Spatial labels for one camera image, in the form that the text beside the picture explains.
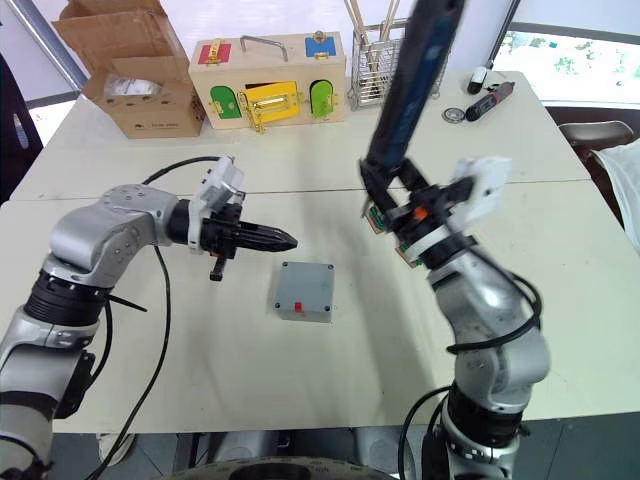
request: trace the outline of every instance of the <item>wooden toy box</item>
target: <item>wooden toy box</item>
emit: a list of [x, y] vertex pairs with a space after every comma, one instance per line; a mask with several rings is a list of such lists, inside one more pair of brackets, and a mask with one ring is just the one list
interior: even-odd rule
[[338, 32], [245, 35], [199, 42], [189, 75], [214, 128], [263, 133], [343, 120], [345, 63]]

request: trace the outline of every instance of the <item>white cloth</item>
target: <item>white cloth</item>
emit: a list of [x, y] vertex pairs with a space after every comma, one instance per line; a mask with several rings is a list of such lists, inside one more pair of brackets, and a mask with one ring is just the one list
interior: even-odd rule
[[593, 153], [609, 174], [624, 230], [640, 255], [640, 139]]

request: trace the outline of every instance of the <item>table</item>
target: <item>table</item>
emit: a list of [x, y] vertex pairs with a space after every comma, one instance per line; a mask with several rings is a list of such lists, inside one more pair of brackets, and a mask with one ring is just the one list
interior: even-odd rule
[[[430, 181], [448, 182], [455, 163], [469, 155], [513, 158], [514, 183], [589, 178], [521, 73], [490, 72], [487, 84], [514, 80], [513, 95], [477, 122], [446, 123], [446, 108], [466, 108], [481, 96], [465, 93], [468, 77], [445, 77], [440, 98], [428, 102], [413, 137], [408, 155]], [[198, 138], [128, 140], [96, 105], [80, 98], [11, 198], [96, 198], [170, 163], [220, 154], [236, 156], [250, 193], [360, 189], [356, 161], [366, 153], [378, 115], [379, 108], [365, 109], [345, 122], [268, 128], [265, 135], [214, 131], [205, 123]], [[203, 170], [182, 168], [157, 186], [189, 195]]]
[[[393, 252], [359, 219], [362, 191], [250, 194], [244, 218], [299, 240], [281, 254], [241, 251], [221, 284], [211, 260], [164, 249], [173, 279], [173, 330], [163, 372], [134, 432], [227, 431], [402, 423], [425, 391], [451, 382], [452, 341], [424, 269]], [[26, 299], [48, 232], [91, 200], [12, 201], [3, 232], [0, 334]], [[549, 376], [528, 419], [638, 410], [630, 381], [640, 362], [640, 260], [590, 181], [511, 184], [500, 208], [473, 232], [506, 267], [531, 279], [545, 301]], [[331, 324], [281, 320], [271, 307], [282, 261], [336, 268]], [[140, 252], [116, 295], [149, 308], [114, 306], [109, 363], [80, 411], [58, 432], [116, 432], [155, 366], [163, 285], [155, 255]], [[101, 326], [92, 345], [103, 346]]]

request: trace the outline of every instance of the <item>gray plastic box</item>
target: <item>gray plastic box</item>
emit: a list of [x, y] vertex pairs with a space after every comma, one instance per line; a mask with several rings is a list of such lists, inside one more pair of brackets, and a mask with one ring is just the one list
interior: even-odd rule
[[335, 269], [327, 263], [283, 262], [274, 307], [285, 320], [331, 321]]

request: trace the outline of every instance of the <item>black cylinder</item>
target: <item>black cylinder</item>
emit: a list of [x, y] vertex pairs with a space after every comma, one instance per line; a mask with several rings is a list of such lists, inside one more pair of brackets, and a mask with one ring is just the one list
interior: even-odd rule
[[167, 224], [167, 235], [174, 243], [187, 244], [189, 235], [189, 200], [180, 200], [173, 208]]
[[93, 325], [110, 291], [67, 282], [40, 270], [24, 311], [41, 322], [67, 327]]
[[481, 407], [454, 383], [447, 401], [449, 418], [469, 439], [494, 448], [506, 447], [517, 435], [520, 413], [498, 413]]

